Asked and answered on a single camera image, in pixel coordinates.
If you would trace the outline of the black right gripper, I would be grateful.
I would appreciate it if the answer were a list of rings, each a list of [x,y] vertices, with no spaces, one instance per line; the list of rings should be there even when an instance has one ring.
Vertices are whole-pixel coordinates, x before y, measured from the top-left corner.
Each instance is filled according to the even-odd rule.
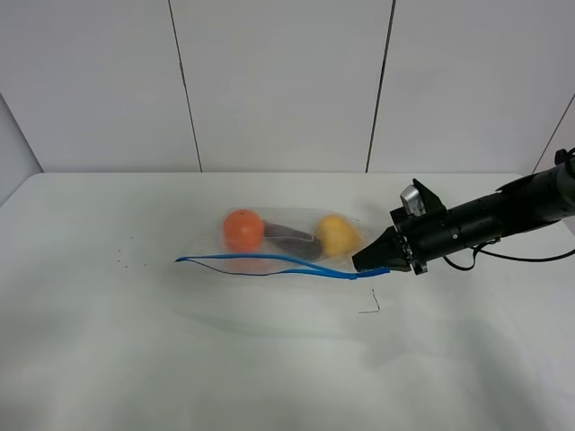
[[[443,226],[447,208],[433,191],[417,179],[412,184],[419,190],[426,208],[421,216],[407,215],[403,204],[391,212],[394,227],[390,226],[366,248],[352,256],[357,272],[367,272],[380,268],[391,271],[425,273],[430,260],[431,247],[435,250],[432,236],[446,230]]]

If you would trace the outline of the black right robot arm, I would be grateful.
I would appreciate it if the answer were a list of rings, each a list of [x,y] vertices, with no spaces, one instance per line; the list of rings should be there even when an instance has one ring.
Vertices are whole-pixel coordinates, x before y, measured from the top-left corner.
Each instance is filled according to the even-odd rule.
[[[554,167],[514,180],[493,194],[447,208],[420,181],[401,194],[393,225],[352,257],[358,272],[388,268],[420,275],[435,259],[465,249],[474,255],[503,238],[574,214],[574,152],[556,152]]]

